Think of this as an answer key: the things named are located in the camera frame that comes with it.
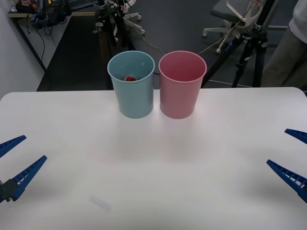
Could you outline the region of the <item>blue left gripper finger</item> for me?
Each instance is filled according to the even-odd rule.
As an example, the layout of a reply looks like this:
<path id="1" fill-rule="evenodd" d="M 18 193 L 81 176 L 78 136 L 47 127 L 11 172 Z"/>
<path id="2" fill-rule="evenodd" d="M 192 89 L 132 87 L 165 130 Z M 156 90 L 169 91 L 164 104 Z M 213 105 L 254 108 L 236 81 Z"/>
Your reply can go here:
<path id="1" fill-rule="evenodd" d="M 26 139 L 25 135 L 13 138 L 0 144 L 0 158 Z"/>
<path id="2" fill-rule="evenodd" d="M 25 191 L 25 188 L 28 186 L 46 160 L 47 157 L 45 155 L 42 156 L 15 177 L 1 184 L 0 202 L 3 202 L 4 200 L 7 202 L 10 200 L 16 201 Z"/>

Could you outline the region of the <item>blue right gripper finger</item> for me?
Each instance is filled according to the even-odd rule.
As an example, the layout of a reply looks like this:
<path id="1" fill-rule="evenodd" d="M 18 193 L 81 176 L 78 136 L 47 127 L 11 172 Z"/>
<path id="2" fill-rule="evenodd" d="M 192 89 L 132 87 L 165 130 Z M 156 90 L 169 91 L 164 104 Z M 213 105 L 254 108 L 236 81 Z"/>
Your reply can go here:
<path id="1" fill-rule="evenodd" d="M 307 133 L 303 131 L 298 131 L 294 129 L 286 129 L 284 131 L 286 134 L 302 141 L 303 143 L 307 144 Z"/>
<path id="2" fill-rule="evenodd" d="M 297 195 L 306 203 L 307 202 L 307 179 L 295 172 L 282 167 L 271 160 L 266 162 L 268 166 L 286 183 Z"/>

